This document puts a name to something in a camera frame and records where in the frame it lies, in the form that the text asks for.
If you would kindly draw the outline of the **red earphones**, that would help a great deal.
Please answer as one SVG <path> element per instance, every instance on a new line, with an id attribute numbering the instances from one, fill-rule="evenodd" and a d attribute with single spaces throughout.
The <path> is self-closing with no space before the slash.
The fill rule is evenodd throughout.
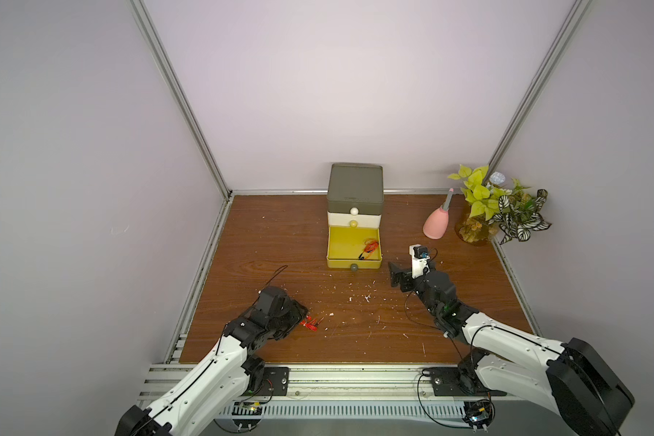
<path id="1" fill-rule="evenodd" d="M 303 321 L 301 321 L 300 325 L 303 325 L 303 327 L 307 328 L 308 330 L 312 332 L 317 332 L 319 330 L 320 323 L 324 320 L 324 318 L 319 318 L 315 319 L 312 316 L 305 316 L 303 318 Z"/>
<path id="2" fill-rule="evenodd" d="M 359 260 L 368 260 L 377 253 L 380 247 L 380 242 L 376 238 L 368 239 L 364 242 L 362 252 L 359 254 Z"/>

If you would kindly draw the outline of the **cream drawer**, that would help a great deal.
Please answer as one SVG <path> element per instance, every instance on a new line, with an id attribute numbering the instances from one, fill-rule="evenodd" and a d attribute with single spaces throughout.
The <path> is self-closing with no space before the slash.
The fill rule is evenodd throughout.
<path id="1" fill-rule="evenodd" d="M 328 213 L 328 225 L 352 228 L 379 228 L 382 217 L 370 214 L 337 214 Z"/>

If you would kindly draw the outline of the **olive green top drawer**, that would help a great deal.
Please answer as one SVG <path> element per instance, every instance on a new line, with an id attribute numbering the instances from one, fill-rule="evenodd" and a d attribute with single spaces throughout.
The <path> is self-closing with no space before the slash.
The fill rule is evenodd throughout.
<path id="1" fill-rule="evenodd" d="M 383 213 L 384 201 L 367 202 L 357 201 L 354 198 L 328 200 L 328 212 L 332 214 L 351 214 L 352 209 L 357 210 L 357 214 L 381 215 Z"/>

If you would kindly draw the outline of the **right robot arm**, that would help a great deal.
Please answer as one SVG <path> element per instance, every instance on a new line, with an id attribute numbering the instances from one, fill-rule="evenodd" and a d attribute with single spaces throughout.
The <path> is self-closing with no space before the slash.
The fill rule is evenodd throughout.
<path id="1" fill-rule="evenodd" d="M 390 263 L 391 285 L 416 295 L 435 329 L 469 347 L 460 361 L 469 392 L 506 392 L 559 415 L 577 435 L 617 435 L 635 398 L 589 343 L 528 334 L 463 303 L 432 260 Z"/>

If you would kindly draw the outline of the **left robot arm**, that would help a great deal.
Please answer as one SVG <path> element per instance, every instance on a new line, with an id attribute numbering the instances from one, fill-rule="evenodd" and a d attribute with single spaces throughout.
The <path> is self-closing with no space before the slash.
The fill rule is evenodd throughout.
<path id="1" fill-rule="evenodd" d="M 160 398 L 123 414 L 116 435 L 199 435 L 232 401 L 262 386 L 265 361 L 257 352 L 281 341 L 303 322 L 308 308 L 267 286 L 227 323 L 212 350 Z"/>

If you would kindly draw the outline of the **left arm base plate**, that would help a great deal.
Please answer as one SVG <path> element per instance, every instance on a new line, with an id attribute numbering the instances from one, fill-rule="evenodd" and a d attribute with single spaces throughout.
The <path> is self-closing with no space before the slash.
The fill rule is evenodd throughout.
<path id="1" fill-rule="evenodd" d="M 286 366 L 269 366 L 253 372 L 243 396 L 287 396 L 290 371 Z"/>

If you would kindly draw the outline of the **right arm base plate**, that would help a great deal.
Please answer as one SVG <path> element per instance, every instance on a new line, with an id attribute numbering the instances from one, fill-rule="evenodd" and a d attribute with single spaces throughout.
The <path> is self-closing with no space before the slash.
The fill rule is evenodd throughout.
<path id="1" fill-rule="evenodd" d="M 457 366 L 424 368 L 421 373 L 430 383 L 436 397 L 492 396 L 503 397 L 506 392 L 484 387 L 476 375 L 470 375 Z"/>

